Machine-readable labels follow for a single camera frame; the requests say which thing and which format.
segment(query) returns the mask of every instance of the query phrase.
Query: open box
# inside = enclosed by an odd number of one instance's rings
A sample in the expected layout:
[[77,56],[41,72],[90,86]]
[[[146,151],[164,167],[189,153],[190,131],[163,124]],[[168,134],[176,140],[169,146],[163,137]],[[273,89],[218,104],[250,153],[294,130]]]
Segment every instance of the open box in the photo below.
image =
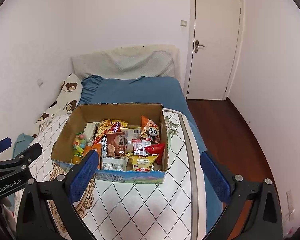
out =
[[167,128],[161,104],[125,103],[125,104],[94,104],[80,105],[70,115],[61,134],[55,143],[51,159],[63,170],[68,172],[73,164],[73,141],[76,133],[82,132],[88,122],[100,122],[103,119],[116,119],[128,122],[129,126],[141,126],[141,116],[154,121],[160,129],[161,143],[165,144],[160,171],[132,171],[127,165],[127,171],[108,171],[97,169],[95,179],[120,181],[128,183],[162,183],[168,167],[168,138]]

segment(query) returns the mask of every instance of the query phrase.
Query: dark red floor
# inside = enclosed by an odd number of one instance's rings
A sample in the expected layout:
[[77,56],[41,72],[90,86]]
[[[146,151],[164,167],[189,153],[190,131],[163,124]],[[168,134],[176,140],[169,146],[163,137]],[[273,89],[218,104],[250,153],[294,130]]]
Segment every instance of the dark red floor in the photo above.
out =
[[[187,103],[207,149],[218,162],[247,180],[274,181],[259,143],[229,100],[187,100]],[[247,202],[229,239],[240,233],[249,208]]]

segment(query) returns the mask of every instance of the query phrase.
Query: door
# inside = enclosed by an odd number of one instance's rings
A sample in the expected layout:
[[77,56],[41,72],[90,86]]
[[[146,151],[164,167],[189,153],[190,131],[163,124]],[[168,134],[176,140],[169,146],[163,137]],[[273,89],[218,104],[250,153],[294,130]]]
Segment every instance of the door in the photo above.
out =
[[187,99],[223,99],[234,61],[239,19],[240,0],[195,0]]

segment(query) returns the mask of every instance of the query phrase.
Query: silver bolt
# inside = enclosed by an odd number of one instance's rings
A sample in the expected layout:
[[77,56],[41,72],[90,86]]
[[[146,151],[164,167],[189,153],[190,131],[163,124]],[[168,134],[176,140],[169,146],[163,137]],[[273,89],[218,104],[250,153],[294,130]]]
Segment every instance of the silver bolt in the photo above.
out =
[[57,180],[58,181],[63,181],[65,179],[65,177],[66,177],[65,175],[60,174],[60,175],[57,176]]
[[265,179],[265,182],[266,182],[266,184],[268,184],[268,185],[271,185],[271,184],[272,184],[271,179]]
[[243,177],[241,175],[235,175],[234,178],[237,181],[242,181],[243,180]]
[[31,179],[28,179],[28,184],[29,184],[29,185],[32,185],[33,183],[34,183],[34,179],[32,179],[32,178],[31,178]]

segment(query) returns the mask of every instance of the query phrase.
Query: mattress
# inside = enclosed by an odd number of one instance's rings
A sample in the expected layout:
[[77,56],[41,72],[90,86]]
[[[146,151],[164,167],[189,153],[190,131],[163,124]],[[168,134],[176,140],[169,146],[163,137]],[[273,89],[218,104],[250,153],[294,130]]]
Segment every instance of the mattress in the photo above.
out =
[[[189,121],[199,152],[202,153],[207,149],[188,109],[180,84],[175,78],[140,77],[133,80],[119,80],[92,75],[82,80],[82,86],[79,104],[161,103],[164,108],[181,112]],[[222,212],[222,203],[218,200],[205,175],[204,181],[207,210],[206,232],[208,232]]]

